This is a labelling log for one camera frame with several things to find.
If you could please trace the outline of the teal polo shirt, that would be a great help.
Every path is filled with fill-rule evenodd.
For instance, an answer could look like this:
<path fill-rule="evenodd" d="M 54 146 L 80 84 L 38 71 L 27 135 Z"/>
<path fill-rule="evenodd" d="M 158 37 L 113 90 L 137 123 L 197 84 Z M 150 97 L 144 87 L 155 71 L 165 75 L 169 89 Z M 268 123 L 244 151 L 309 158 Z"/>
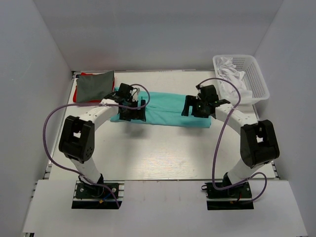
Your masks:
<path fill-rule="evenodd" d="M 209 128 L 211 126 L 211 118 L 181 115 L 185 95 L 161 92 L 150 92 L 149 95 L 150 97 L 144 91 L 140 91 L 138 94 L 139 100 L 150 101 L 146 106 L 146 121 L 132 120 L 132 123 L 197 128 Z"/>

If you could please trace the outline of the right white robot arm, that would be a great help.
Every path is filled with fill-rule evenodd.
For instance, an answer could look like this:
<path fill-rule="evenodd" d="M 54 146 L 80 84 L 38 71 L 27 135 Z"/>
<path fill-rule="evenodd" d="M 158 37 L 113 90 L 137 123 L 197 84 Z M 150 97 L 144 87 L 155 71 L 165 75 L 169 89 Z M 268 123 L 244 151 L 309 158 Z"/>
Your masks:
<path fill-rule="evenodd" d="M 240 160 L 222 181 L 223 192 L 234 197 L 241 184 L 253 177 L 258 169 L 279 157 L 279 147 L 273 123 L 256 120 L 239 111 L 226 99 L 220 100 L 213 85 L 201 87 L 196 96 L 185 97 L 182 116 L 213 117 L 240 135 Z"/>

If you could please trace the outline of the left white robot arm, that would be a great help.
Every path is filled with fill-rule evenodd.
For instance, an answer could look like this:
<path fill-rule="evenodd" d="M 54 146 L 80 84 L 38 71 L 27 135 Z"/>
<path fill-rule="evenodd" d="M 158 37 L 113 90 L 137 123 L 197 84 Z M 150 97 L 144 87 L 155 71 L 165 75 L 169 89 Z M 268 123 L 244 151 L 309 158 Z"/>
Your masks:
<path fill-rule="evenodd" d="M 87 191 L 93 197 L 104 192 L 103 175 L 92 158 L 95 149 L 95 132 L 110 118 L 118 115 L 120 120 L 146 121 L 148 99 L 139 99 L 140 84 L 121 83 L 117 91 L 106 95 L 98 103 L 80 103 L 81 107 L 92 106 L 80 116 L 66 117 L 59 141 L 59 151 L 75 166 L 79 180 L 88 184 Z"/>

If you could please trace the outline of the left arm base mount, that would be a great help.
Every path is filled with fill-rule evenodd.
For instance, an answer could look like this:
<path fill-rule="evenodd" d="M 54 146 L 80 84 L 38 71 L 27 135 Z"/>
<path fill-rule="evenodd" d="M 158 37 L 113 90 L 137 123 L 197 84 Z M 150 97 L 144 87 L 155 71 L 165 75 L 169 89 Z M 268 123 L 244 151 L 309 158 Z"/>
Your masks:
<path fill-rule="evenodd" d="M 124 182 L 110 181 L 104 183 L 114 193 L 119 206 L 123 201 Z M 119 209 L 110 191 L 103 187 L 93 187 L 86 183 L 76 181 L 72 209 Z"/>

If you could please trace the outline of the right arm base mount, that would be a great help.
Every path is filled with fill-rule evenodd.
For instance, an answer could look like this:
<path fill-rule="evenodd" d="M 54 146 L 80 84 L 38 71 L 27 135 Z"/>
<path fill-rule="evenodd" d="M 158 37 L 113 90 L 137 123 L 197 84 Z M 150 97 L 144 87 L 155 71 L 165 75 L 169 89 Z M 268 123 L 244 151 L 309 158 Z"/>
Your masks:
<path fill-rule="evenodd" d="M 226 190 L 217 190 L 211 182 L 204 183 L 207 210 L 253 210 L 252 192 L 248 182 Z"/>

